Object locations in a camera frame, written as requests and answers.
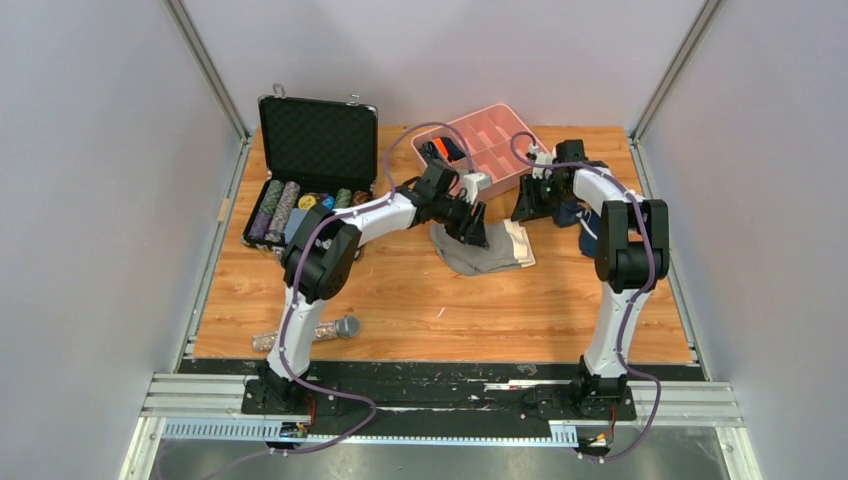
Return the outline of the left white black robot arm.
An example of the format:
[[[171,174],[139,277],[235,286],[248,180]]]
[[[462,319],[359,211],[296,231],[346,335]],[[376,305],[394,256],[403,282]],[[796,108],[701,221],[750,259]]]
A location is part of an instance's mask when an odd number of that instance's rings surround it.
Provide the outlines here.
[[[330,395],[328,388],[306,380],[312,346],[324,308],[348,281],[358,250],[430,221],[461,244],[488,248],[486,205],[479,194],[491,183],[486,173],[459,174],[431,164],[421,176],[364,204],[308,210],[280,259],[286,287],[283,316],[257,379],[246,385],[243,412],[292,414],[303,408],[308,392]]]

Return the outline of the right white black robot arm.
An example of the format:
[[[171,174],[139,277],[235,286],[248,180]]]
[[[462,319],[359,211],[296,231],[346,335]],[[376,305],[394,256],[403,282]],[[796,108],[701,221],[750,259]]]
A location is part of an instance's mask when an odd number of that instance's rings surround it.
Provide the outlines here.
[[[599,220],[594,268],[601,283],[595,331],[581,356],[564,403],[577,417],[623,411],[634,370],[629,352],[638,316],[670,266],[668,206],[624,186],[581,140],[565,140],[549,153],[535,138],[516,156],[531,167],[520,180],[516,222],[552,216],[567,201],[583,203]]]

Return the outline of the grey underwear white waistband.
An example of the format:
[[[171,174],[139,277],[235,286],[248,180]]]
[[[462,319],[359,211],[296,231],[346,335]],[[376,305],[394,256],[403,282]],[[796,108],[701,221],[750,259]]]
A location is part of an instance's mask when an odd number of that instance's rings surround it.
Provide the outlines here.
[[[488,247],[460,243],[451,238],[443,225],[432,224],[430,239],[439,258],[455,273],[478,276],[527,268],[536,259],[526,229],[510,220],[485,226]]]

